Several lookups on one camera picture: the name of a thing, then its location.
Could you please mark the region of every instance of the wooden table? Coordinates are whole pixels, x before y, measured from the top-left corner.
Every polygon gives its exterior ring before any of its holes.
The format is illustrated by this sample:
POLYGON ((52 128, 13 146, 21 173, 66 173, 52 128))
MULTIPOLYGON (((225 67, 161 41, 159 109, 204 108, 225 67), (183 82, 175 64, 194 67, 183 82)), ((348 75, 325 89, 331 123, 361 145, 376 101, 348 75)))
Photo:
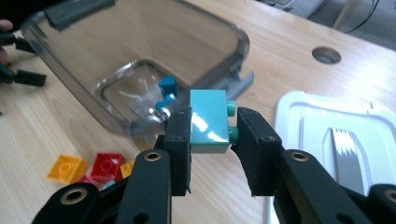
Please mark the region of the wooden table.
MULTIPOLYGON (((376 102, 396 110, 396 52, 363 42, 255 1, 191 1, 240 25, 251 46, 243 74, 255 81, 236 102, 274 122, 276 103, 288 91, 306 91, 353 102, 376 102), (337 50, 341 62, 317 62, 312 50, 337 50)), ((130 137, 105 130, 36 56, 7 48, 13 69, 48 75, 46 86, 0 85, 0 223, 28 223, 64 185, 46 179, 61 154, 89 164, 97 152, 138 150, 130 137)), ((251 198, 239 160, 193 155, 192 195, 173 198, 174 223, 262 223, 263 198, 251 198)))

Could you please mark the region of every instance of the lego stud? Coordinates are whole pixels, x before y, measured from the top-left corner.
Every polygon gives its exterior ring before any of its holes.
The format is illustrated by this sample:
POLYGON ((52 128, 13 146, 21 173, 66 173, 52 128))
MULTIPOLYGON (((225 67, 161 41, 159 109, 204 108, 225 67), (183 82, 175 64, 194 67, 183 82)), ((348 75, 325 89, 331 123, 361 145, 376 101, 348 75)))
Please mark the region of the lego stud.
POLYGON ((236 144, 238 142, 238 128, 235 126, 228 127, 228 135, 230 136, 230 144, 236 144))
POLYGON ((105 171, 111 171, 113 169, 113 162, 110 160, 102 161, 100 168, 105 171))
POLYGON ((68 190, 61 198, 61 203, 64 205, 72 205, 81 202, 88 194, 84 188, 74 188, 68 190))
POLYGON ((151 152, 145 156, 146 161, 157 161, 161 158, 161 154, 156 152, 151 152))
POLYGON ((61 175, 68 175, 70 171, 72 171, 72 165, 69 162, 65 162, 59 167, 59 173, 61 175))
POLYGON ((309 158, 304 153, 301 152, 293 152, 290 154, 295 161, 308 161, 309 158))
POLYGON ((228 117, 233 117, 235 115, 235 101, 227 101, 227 115, 228 117))

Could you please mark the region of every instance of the lego brick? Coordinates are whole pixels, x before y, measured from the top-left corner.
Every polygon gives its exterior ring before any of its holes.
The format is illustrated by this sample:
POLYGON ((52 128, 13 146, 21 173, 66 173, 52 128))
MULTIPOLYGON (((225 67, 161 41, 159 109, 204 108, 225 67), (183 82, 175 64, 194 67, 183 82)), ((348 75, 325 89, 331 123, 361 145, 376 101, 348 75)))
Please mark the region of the lego brick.
POLYGON ((177 97, 177 83, 175 77, 163 77, 161 82, 158 83, 158 86, 161 88, 161 94, 164 97, 170 94, 177 97))
POLYGON ((113 179, 107 181, 107 183, 105 183, 102 187, 102 189, 107 189, 108 187, 112 186, 113 184, 115 184, 116 181, 114 181, 113 179))
POLYGON ((226 92, 191 90, 191 153, 224 153, 230 145, 226 92))
POLYGON ((122 180, 120 166, 125 158, 120 153, 98 153, 91 171, 91 178, 106 183, 113 179, 122 180))
POLYGON ((134 160, 125 162, 121 167, 122 178, 128 177, 134 169, 134 160))
POLYGON ((100 187, 98 186, 98 184, 96 183, 96 181, 92 180, 89 176, 84 175, 82 178, 79 179, 78 183, 88 183, 88 184, 93 184, 95 185, 99 190, 100 187))
POLYGON ((72 184, 77 182, 87 171, 88 163, 80 157, 60 155, 52 165, 47 179, 72 184))

